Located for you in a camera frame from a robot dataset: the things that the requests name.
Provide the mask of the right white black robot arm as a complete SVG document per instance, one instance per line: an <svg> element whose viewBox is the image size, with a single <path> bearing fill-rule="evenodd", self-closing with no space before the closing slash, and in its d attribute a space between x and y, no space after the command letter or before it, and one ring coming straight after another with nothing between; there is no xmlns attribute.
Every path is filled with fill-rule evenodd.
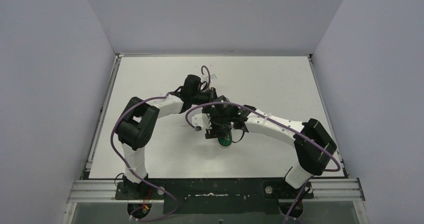
<svg viewBox="0 0 424 224"><path fill-rule="evenodd" d="M281 183L282 193L287 197L296 196L305 182L328 171L327 165L335 159L337 145L316 119L287 120L253 106L224 101L209 103L202 107L202 112L208 116L212 130L220 135L233 128L290 145L295 150L296 161Z"/></svg>

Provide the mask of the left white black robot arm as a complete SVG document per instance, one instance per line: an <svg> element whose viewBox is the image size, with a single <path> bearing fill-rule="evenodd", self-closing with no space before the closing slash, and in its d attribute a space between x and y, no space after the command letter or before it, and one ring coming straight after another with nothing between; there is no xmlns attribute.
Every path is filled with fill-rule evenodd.
<svg viewBox="0 0 424 224"><path fill-rule="evenodd" d="M132 97L118 119L111 136L117 136L125 164L123 188L135 198L143 198L153 188L147 184L145 146L150 141L159 118L185 113L193 105L205 104L217 98L216 89L199 76L187 75L184 84L165 96L142 100Z"/></svg>

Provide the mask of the green canvas sneaker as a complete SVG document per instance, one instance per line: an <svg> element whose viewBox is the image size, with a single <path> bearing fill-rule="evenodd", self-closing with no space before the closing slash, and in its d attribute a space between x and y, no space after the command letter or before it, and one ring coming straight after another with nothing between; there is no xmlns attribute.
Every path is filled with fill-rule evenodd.
<svg viewBox="0 0 424 224"><path fill-rule="evenodd" d="M232 145L233 139L230 132L226 136L218 137L217 142L221 148L228 148Z"/></svg>

